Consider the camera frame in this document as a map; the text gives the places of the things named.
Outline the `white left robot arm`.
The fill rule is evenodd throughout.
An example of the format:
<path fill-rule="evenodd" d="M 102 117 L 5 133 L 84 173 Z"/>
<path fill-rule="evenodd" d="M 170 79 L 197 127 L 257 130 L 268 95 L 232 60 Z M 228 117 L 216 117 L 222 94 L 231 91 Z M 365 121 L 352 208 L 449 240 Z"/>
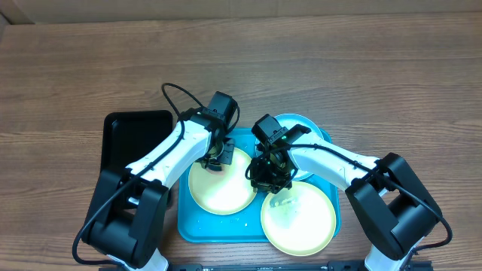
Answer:
<path fill-rule="evenodd" d="M 207 106 L 179 115 L 175 129 L 156 148 L 125 168 L 105 168 L 93 193 L 83 227 L 72 245 L 78 263 L 79 242 L 107 255 L 102 264 L 126 270 L 167 270 L 158 249 L 169 190 L 193 163 L 218 158 L 228 125 L 238 109 L 229 95 L 217 92 Z"/>

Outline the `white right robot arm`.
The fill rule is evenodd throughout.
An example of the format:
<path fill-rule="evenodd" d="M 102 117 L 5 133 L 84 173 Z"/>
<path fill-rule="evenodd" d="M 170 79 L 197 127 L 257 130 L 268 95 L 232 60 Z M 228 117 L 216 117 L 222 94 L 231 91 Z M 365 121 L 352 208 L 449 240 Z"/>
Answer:
<path fill-rule="evenodd" d="M 356 154 L 322 139 L 301 124 L 291 129 L 265 114 L 252 127 L 259 156 L 246 170 L 253 187 L 274 195 L 294 189 L 298 171 L 342 190 L 372 249 L 368 270 L 404 270 L 437 223 L 447 224 L 432 195 L 401 156 Z"/>

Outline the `yellow plate with scribble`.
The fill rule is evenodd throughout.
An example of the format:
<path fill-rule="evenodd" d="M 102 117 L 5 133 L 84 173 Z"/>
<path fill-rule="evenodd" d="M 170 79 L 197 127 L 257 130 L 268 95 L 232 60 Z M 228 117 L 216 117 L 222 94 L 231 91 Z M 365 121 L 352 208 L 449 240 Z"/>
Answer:
<path fill-rule="evenodd" d="M 196 204 L 215 215 L 231 215 L 247 207 L 257 193 L 245 177 L 251 160 L 246 152 L 234 148 L 231 164 L 221 164 L 219 172 L 194 163 L 188 187 Z"/>

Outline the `orange and green sponge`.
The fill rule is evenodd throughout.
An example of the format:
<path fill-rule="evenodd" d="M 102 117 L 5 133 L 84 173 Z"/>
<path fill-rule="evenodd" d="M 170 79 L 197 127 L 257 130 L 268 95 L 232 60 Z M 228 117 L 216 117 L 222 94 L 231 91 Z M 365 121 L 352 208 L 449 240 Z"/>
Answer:
<path fill-rule="evenodd" d="M 208 163 L 206 170 L 214 175 L 222 175 L 224 171 L 224 164 L 221 163 Z"/>

